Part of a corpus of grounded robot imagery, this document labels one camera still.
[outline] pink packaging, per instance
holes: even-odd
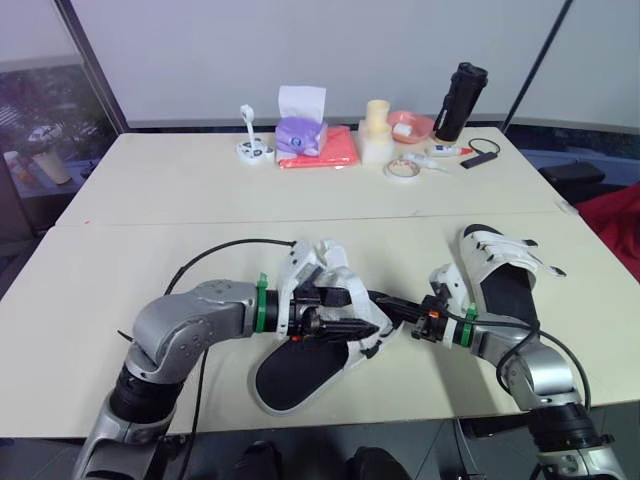
[[[327,143],[317,157],[298,155],[278,162],[280,168],[344,167],[358,163],[358,151],[349,127],[327,129]]]

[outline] metal pole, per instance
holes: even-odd
[[[500,130],[502,130],[502,133],[507,133],[507,129],[509,128],[509,124],[511,123],[511,119],[513,118],[513,115],[516,113],[516,110],[520,106],[520,102],[522,102],[522,99],[524,98],[525,93],[527,93],[527,90],[529,90],[529,86],[531,85],[533,78],[536,76],[536,73],[538,73],[538,68],[540,68],[540,65],[542,64],[544,57],[547,55],[547,51],[549,50],[549,47],[551,46],[553,39],[556,37],[556,34],[560,29],[560,25],[562,25],[562,22],[564,21],[564,17],[566,17],[567,12],[569,11],[569,7],[571,6],[572,3],[573,3],[573,0],[565,0],[564,4],[562,5],[562,8],[560,9],[560,13],[558,13],[558,16],[556,17],[556,21],[553,23],[553,26],[551,27],[551,31],[549,32],[549,35],[547,35],[547,38],[544,41],[542,48],[540,49],[540,52],[538,53],[538,57],[536,58],[536,61],[533,62],[533,65],[531,66],[529,75],[527,75],[527,78],[522,84],[522,88],[520,89],[520,92],[518,93],[518,96],[516,97],[515,102],[513,102],[513,105],[511,106],[511,110],[509,110],[509,113],[507,114],[507,118],[505,118],[504,122],[502,122],[502,125],[500,125]]]

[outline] small white bottle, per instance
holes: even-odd
[[[431,145],[427,149],[427,155],[429,155],[430,157],[455,157],[458,155],[466,155],[472,152],[473,148],[450,147],[448,145]]]

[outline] pink bowl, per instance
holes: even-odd
[[[430,118],[406,110],[390,113],[387,117],[387,123],[391,125],[391,128],[393,128],[396,123],[411,125],[412,131],[409,136],[392,133],[393,139],[401,143],[418,143],[424,140],[429,136],[434,125],[433,120]]]

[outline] green ring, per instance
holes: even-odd
[[[267,276],[260,274],[258,280],[258,314],[256,316],[256,333],[264,332],[264,322],[267,318]]]
[[[462,327],[462,336],[460,337],[460,346],[468,347],[469,339],[471,338],[471,330],[473,326],[470,323],[465,323]]]

